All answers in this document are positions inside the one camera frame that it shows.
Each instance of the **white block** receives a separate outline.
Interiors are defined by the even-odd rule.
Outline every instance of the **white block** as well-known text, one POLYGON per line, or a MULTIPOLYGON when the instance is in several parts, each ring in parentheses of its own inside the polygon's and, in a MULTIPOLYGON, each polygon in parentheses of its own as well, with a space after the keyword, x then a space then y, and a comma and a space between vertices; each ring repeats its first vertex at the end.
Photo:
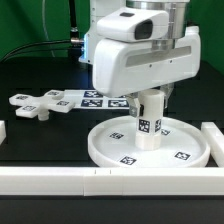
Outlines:
POLYGON ((213 122, 202 123, 201 131, 211 146, 211 155, 219 167, 224 167, 224 136, 213 122))
POLYGON ((0 121, 0 145, 2 144, 5 138, 6 138, 5 122, 0 121))
POLYGON ((123 195, 223 195, 224 169, 129 169, 123 195))
POLYGON ((123 176, 120 169, 95 169, 84 176, 84 195, 122 195, 123 176))
POLYGON ((0 195, 83 195, 84 170, 1 167, 0 195))

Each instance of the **round white tray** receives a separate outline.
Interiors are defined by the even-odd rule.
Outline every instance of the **round white tray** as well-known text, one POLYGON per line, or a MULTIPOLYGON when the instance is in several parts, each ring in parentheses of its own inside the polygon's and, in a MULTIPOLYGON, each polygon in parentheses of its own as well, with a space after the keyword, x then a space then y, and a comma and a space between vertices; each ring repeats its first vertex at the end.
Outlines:
POLYGON ((131 116, 105 121, 88 136, 91 159, 101 167, 204 167, 210 147, 195 127, 162 119, 161 146, 145 151, 135 146, 136 119, 131 116))

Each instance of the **green backdrop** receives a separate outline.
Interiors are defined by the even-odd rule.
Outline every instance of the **green backdrop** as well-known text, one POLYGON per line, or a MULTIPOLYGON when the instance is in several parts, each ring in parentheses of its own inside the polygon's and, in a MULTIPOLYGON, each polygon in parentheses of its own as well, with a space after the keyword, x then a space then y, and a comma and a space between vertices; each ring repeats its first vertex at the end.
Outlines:
MULTIPOLYGON (((89 0, 76 0, 79 30, 89 26, 89 0)), ((224 74, 224 1, 191 0, 188 19, 200 27, 202 59, 224 74)), ((68 39, 70 33, 68 0, 46 0, 46 26, 50 40, 68 39)), ((0 0, 0 57, 27 43, 46 40, 42 25, 42 0, 0 0)), ((66 52, 56 52, 66 56, 66 52)), ((36 53, 35 56, 51 56, 36 53)))

